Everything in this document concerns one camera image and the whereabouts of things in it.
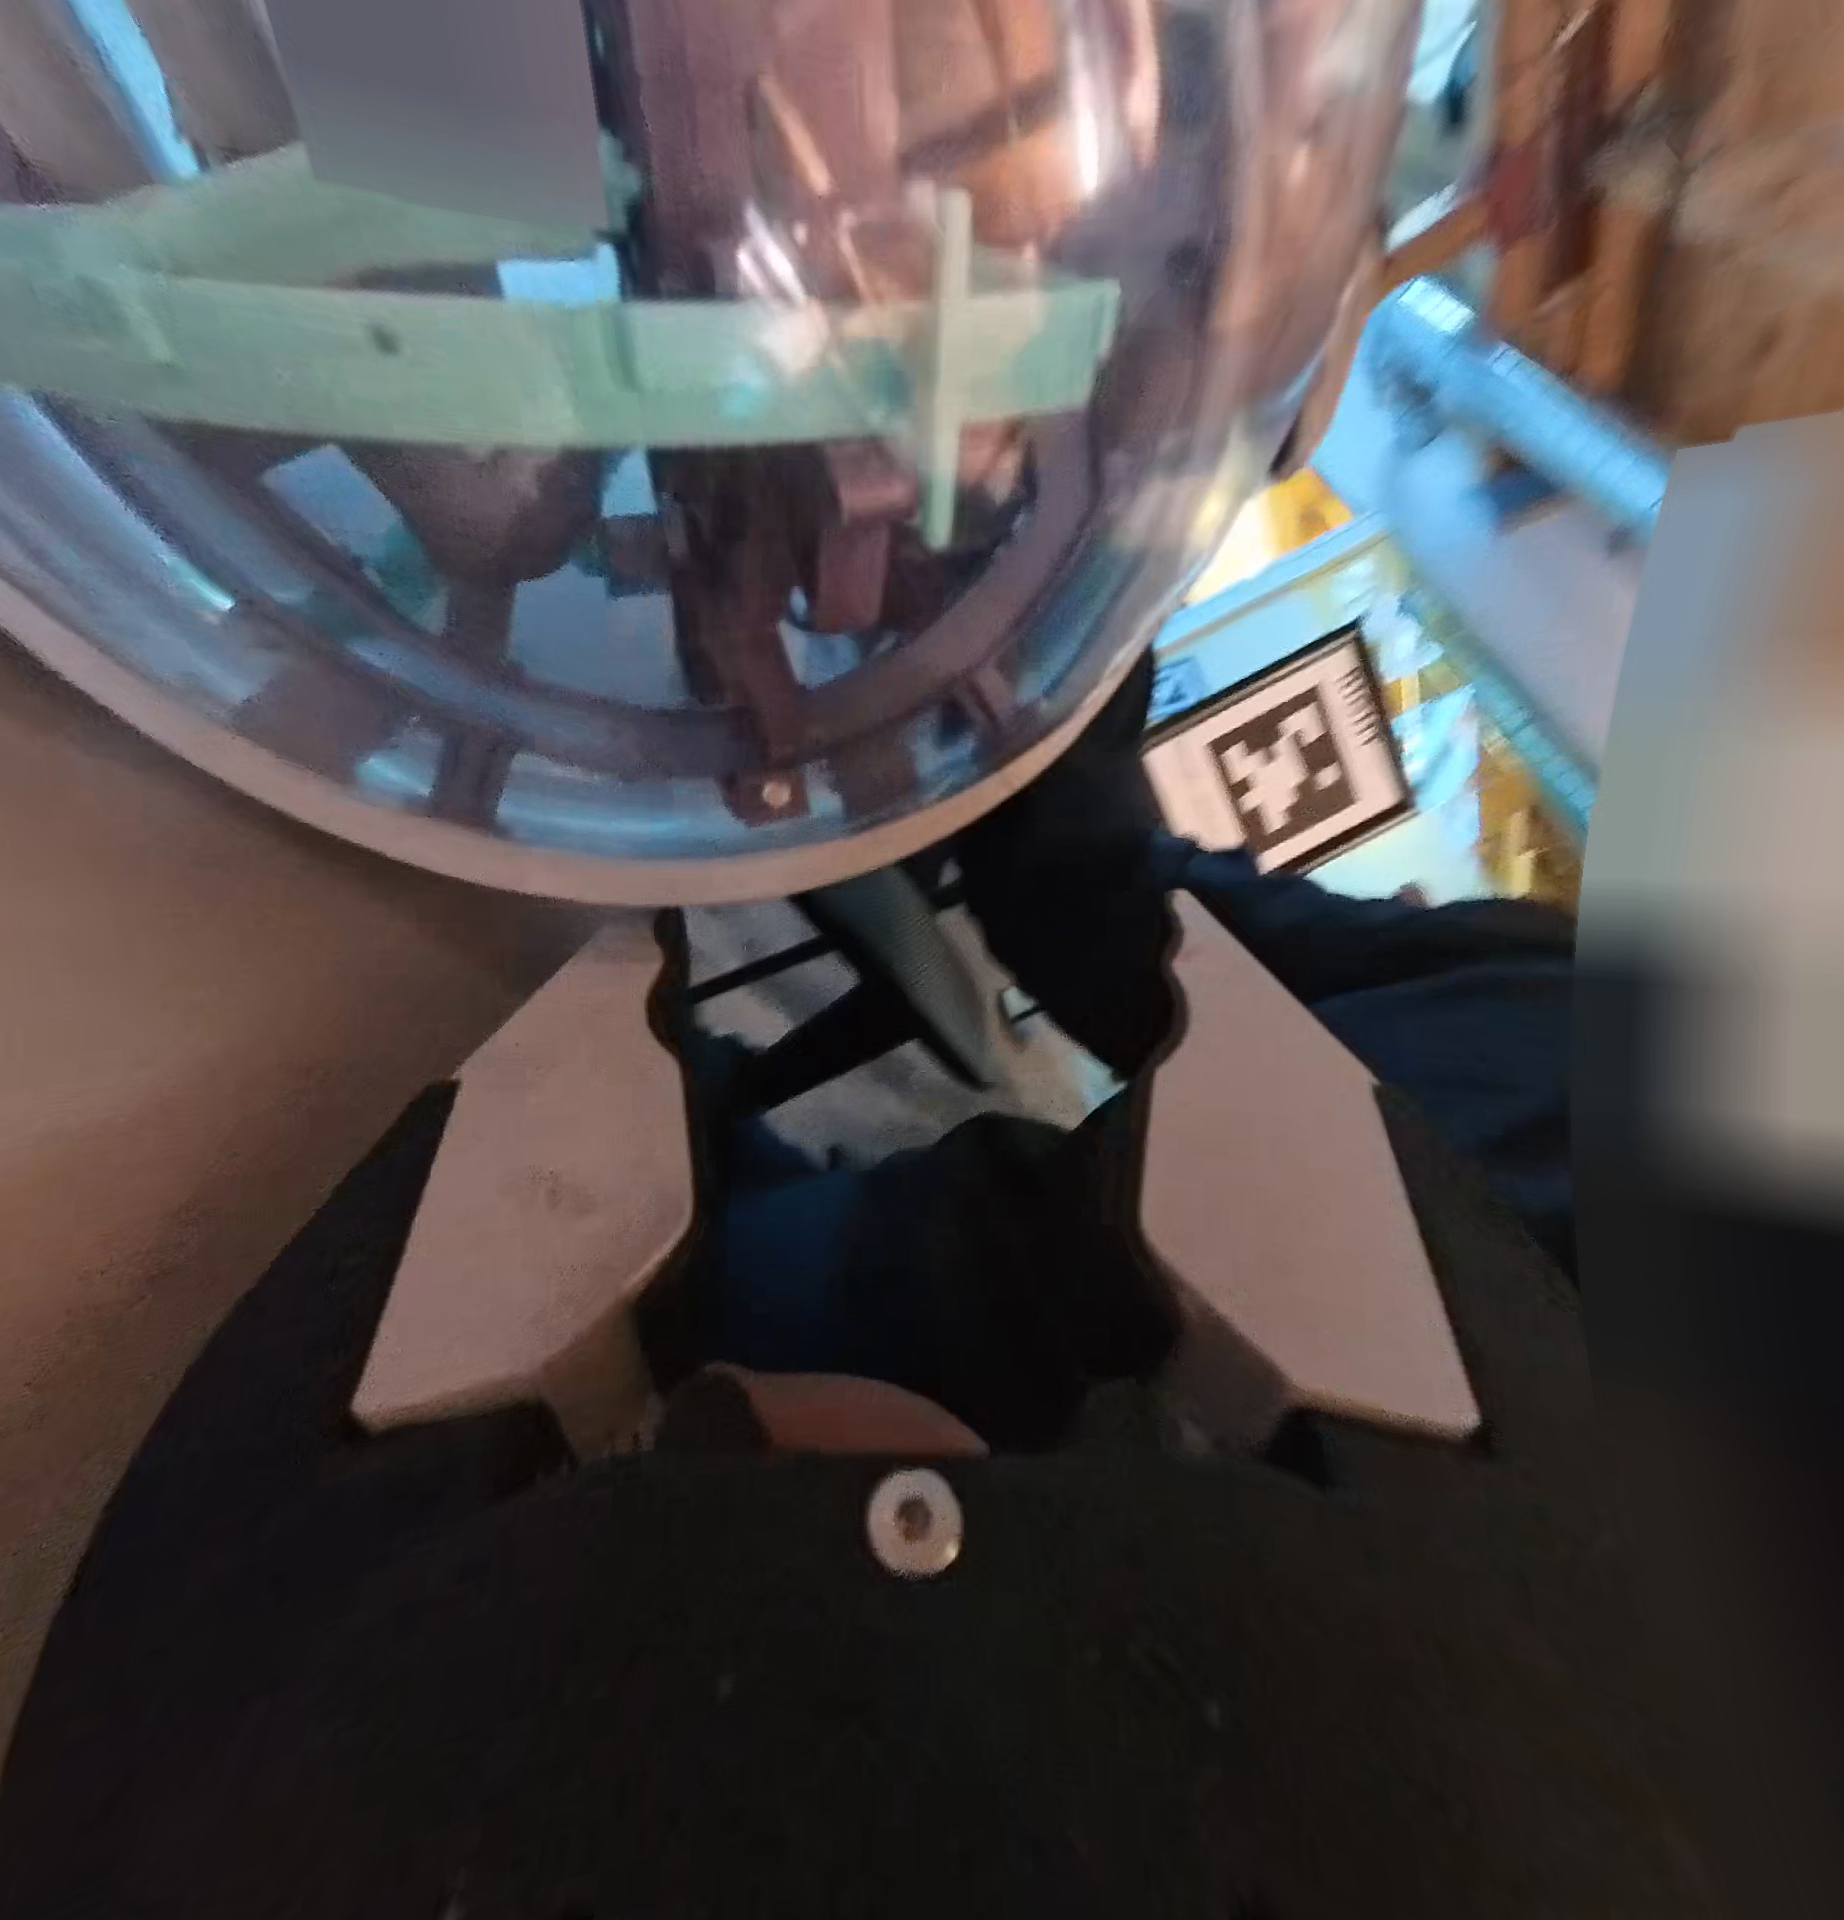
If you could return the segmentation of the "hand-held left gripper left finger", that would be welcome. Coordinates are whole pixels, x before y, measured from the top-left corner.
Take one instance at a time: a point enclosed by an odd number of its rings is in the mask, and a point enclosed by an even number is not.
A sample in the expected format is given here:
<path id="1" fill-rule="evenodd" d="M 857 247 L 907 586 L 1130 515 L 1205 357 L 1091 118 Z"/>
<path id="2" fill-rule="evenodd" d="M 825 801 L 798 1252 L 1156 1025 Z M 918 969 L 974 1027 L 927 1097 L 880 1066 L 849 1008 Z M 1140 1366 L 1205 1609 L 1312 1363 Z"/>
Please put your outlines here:
<path id="1" fill-rule="evenodd" d="M 628 1452 L 656 1404 L 639 1303 L 693 1225 L 653 916 L 609 916 L 465 1063 L 351 1412 L 370 1433 L 547 1411 Z"/>

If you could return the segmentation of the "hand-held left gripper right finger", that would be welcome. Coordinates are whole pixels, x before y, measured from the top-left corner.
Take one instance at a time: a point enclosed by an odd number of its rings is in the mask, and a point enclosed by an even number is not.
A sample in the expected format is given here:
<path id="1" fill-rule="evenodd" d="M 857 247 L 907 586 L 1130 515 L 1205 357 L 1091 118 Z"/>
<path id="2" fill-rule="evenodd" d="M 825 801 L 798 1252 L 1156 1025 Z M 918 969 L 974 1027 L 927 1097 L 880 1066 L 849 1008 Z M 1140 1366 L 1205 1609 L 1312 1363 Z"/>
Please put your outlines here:
<path id="1" fill-rule="evenodd" d="M 1250 1452 L 1293 1412 L 1475 1437 L 1375 1079 L 1196 899 L 1174 911 L 1181 1027 L 1144 1088 L 1134 1206 L 1182 1313 L 1167 1399 Z"/>

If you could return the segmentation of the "clear maze ball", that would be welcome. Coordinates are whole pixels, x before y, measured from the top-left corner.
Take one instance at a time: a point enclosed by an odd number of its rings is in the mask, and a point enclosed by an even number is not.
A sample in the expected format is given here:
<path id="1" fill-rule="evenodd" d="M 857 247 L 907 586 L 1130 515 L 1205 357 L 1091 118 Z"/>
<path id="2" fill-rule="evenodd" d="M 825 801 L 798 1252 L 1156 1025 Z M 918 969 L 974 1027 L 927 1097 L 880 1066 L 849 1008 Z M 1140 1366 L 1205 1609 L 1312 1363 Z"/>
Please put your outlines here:
<path id="1" fill-rule="evenodd" d="M 1421 5 L 0 5 L 0 636 L 603 906 L 1066 749 L 1315 443 Z"/>

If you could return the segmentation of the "white printed tag sign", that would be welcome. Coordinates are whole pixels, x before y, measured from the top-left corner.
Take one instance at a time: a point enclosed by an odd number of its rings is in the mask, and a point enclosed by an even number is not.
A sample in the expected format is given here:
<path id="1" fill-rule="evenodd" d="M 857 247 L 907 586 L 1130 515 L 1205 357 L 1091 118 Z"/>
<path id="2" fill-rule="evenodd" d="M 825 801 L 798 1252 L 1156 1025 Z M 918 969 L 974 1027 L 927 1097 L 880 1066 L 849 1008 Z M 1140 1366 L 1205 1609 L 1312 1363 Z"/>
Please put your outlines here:
<path id="1" fill-rule="evenodd" d="M 1178 837 L 1265 874 L 1310 874 L 1416 814 L 1360 622 L 1167 713 L 1144 767 Z"/>

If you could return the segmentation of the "person's dark clothed body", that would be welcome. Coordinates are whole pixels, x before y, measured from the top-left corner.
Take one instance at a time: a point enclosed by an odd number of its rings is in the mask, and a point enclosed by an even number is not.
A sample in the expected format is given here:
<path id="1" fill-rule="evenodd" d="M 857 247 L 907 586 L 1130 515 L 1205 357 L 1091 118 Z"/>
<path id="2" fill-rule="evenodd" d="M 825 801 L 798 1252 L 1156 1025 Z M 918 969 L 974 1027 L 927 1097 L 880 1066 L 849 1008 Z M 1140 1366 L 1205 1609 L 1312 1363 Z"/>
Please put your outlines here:
<path id="1" fill-rule="evenodd" d="M 1182 1312 L 1134 1224 L 1124 1094 L 1065 1131 L 980 1114 L 868 1167 L 738 1187 L 697 1280 L 693 1353 L 903 1389 L 1009 1452 L 1147 1379 Z"/>

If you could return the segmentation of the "light blue ribbed object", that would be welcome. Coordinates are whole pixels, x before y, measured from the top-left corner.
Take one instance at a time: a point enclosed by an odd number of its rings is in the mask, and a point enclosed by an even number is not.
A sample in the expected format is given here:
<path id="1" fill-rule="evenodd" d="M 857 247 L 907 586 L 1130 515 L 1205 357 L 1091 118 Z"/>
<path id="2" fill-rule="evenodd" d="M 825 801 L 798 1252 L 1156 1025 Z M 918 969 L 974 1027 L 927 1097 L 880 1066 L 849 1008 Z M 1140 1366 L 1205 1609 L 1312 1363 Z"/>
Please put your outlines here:
<path id="1" fill-rule="evenodd" d="M 1500 339 L 1441 281 L 1416 277 L 1379 301 L 1364 347 L 1368 370 L 1416 441 L 1458 428 L 1628 539 L 1653 537 L 1670 475 L 1663 445 Z"/>

